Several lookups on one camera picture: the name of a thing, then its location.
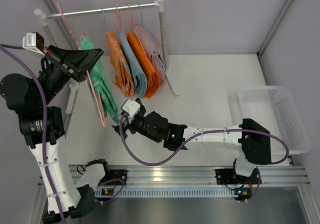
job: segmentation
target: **gray wall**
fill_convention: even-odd
[[[267,48],[263,63],[271,84],[294,95],[312,142],[298,157],[320,202],[320,0],[296,0]]]
[[[100,9],[155,0],[54,0],[63,11]],[[285,0],[164,0],[168,52],[172,54],[256,53]],[[143,10],[149,31],[159,37],[157,9]],[[107,14],[117,31],[112,14]],[[74,31],[108,52],[101,15],[68,18]],[[139,11],[134,20],[140,23]]]
[[[43,6],[42,0],[0,0],[0,43],[22,45],[22,38],[27,31],[38,31],[44,37],[33,10]],[[56,34],[59,32],[51,24]],[[64,39],[56,35],[62,47]],[[37,73],[40,68],[39,58],[27,51],[12,51]],[[28,74],[7,55],[0,52],[0,79],[10,73]],[[60,93],[54,102],[65,105],[68,89]],[[40,172],[36,161],[20,134],[18,116],[10,111],[3,98],[0,98],[0,216],[1,223],[16,224],[26,221],[30,211],[28,203],[36,187]]]

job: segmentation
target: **white tabletop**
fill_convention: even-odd
[[[102,60],[112,81],[115,70],[108,56]],[[265,85],[256,55],[169,55],[176,75],[180,96],[173,96],[165,83],[150,99],[142,99],[146,111],[156,111],[170,123],[193,127],[224,128],[241,124],[237,92],[241,88]],[[114,84],[112,90],[119,106],[126,97]],[[66,150],[69,164],[86,164],[104,158],[110,165],[139,165],[126,152],[108,117],[104,130],[97,115],[87,83],[79,88],[70,125]],[[140,134],[126,139],[131,151],[147,162],[159,162],[172,152]],[[224,148],[182,150],[165,165],[223,166],[232,165],[237,153]],[[272,156],[273,161],[281,156]]]

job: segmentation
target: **plastic laundry basket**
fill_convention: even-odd
[[[311,143],[293,98],[285,87],[261,86],[238,92],[242,118],[250,118],[288,145],[290,154],[311,150]],[[285,149],[271,140],[273,154],[284,154]]]

